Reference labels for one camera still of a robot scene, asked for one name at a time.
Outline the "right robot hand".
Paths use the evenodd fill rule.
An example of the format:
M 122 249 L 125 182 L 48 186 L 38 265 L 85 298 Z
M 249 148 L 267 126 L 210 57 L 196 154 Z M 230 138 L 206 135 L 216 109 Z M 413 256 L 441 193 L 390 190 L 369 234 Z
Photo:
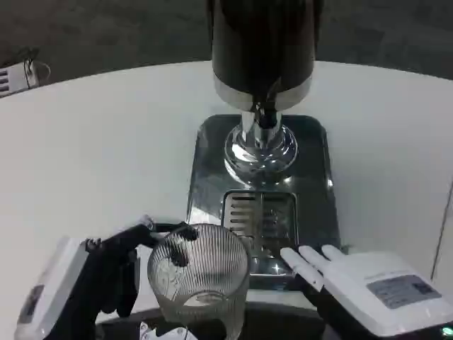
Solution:
M 344 254 L 325 244 L 280 256 L 340 339 L 452 338 L 452 303 L 394 253 Z

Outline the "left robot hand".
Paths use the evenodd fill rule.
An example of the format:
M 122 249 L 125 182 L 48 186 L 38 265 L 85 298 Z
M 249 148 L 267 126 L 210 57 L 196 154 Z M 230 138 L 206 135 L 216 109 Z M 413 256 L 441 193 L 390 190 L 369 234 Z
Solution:
M 186 222 L 156 223 L 149 216 L 104 238 L 60 239 L 17 319 L 15 339 L 95 339 L 100 313 L 129 317 L 139 291 L 137 247 L 153 249 L 161 233 L 198 238 Z

